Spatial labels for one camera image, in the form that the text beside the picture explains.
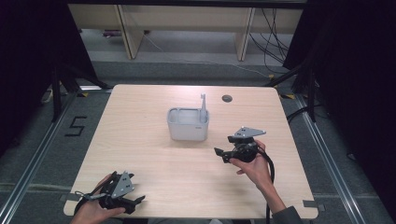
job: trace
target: hand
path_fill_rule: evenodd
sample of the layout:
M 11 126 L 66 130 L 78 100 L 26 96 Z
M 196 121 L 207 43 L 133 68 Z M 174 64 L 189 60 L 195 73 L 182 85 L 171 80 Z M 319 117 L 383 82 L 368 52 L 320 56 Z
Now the hand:
M 111 175 L 107 175 L 101 180 L 97 186 L 101 185 Z M 105 209 L 99 204 L 99 201 L 95 200 L 92 202 L 84 203 L 79 209 L 76 215 L 73 217 L 71 224 L 97 224 L 105 221 L 110 217 L 122 214 L 125 212 L 125 208 L 119 207 L 114 209 Z
M 259 150 L 265 152 L 265 144 L 259 140 L 255 140 L 255 142 L 258 145 Z M 286 208 L 271 181 L 268 161 L 260 153 L 257 153 L 256 158 L 251 162 L 243 162 L 232 158 L 230 159 L 230 163 L 241 169 L 236 172 L 238 175 L 246 174 L 247 177 L 256 185 L 256 187 L 262 192 L 262 195 L 273 213 L 280 212 Z

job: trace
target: light wood tabletop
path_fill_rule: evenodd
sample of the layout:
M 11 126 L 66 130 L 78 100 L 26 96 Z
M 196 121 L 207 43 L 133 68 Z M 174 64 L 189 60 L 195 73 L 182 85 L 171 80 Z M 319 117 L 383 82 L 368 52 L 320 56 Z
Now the light wood tabletop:
M 201 93 L 210 114 L 207 139 L 175 141 L 166 121 L 172 107 L 200 108 Z M 226 103 L 223 95 L 233 100 Z M 254 137 L 265 143 L 276 170 L 275 186 L 286 206 L 301 218 L 315 218 L 314 201 L 290 127 L 273 88 L 219 86 L 118 85 L 107 102 L 71 190 L 91 192 L 114 171 L 134 174 L 134 191 L 146 195 L 131 215 L 121 217 L 264 218 L 266 202 L 238 168 L 223 163 L 214 147 L 233 149 L 227 136 L 242 126 L 265 130 Z M 77 202 L 67 201 L 72 216 Z

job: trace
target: person's left hand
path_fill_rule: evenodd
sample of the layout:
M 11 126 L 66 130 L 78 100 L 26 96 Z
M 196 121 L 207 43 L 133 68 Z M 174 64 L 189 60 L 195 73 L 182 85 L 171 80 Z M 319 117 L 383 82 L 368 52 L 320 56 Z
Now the person's left hand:
M 107 175 L 101 180 L 97 186 L 105 182 L 111 175 Z M 125 212 L 125 208 L 118 207 L 113 209 L 105 209 L 99 204 L 99 201 L 95 200 L 92 202 L 85 202 L 79 209 L 76 215 L 73 217 L 71 224 L 97 224 L 105 221 L 110 217 L 122 214 Z

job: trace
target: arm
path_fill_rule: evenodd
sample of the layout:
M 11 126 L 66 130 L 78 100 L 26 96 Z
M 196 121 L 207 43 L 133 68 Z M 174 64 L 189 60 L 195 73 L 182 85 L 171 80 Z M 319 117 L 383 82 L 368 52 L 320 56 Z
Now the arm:
M 106 176 L 99 182 L 98 186 L 105 182 L 110 175 Z M 84 203 L 76 215 L 73 217 L 70 224 L 98 224 L 110 217 L 114 217 L 125 212 L 125 208 L 119 207 L 114 209 L 104 209 L 97 200 Z
M 259 150 L 265 151 L 264 143 L 258 140 L 256 140 L 256 143 L 259 146 Z M 294 207 L 286 208 L 286 205 L 277 194 L 276 188 L 271 181 L 271 176 L 268 169 L 268 162 L 261 154 L 258 153 L 256 155 L 256 159 L 249 163 L 242 162 L 238 159 L 230 159 L 230 163 L 241 169 L 236 172 L 238 175 L 246 174 L 247 177 L 256 185 L 257 189 L 262 193 L 268 203 L 268 206 L 273 212 L 273 217 L 276 223 L 299 223 L 297 222 L 297 220 L 301 222 L 301 219 L 298 216 L 297 212 L 295 212 Z M 297 217 L 290 217 L 294 218 L 293 222 L 282 222 L 282 217 L 287 215 L 297 215 Z

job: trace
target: dark sleeve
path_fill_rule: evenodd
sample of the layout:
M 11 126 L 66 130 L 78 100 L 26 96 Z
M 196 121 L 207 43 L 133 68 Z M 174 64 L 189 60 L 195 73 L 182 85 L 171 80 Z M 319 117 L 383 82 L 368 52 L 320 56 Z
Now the dark sleeve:
M 273 214 L 273 219 L 276 224 L 303 224 L 293 206 Z

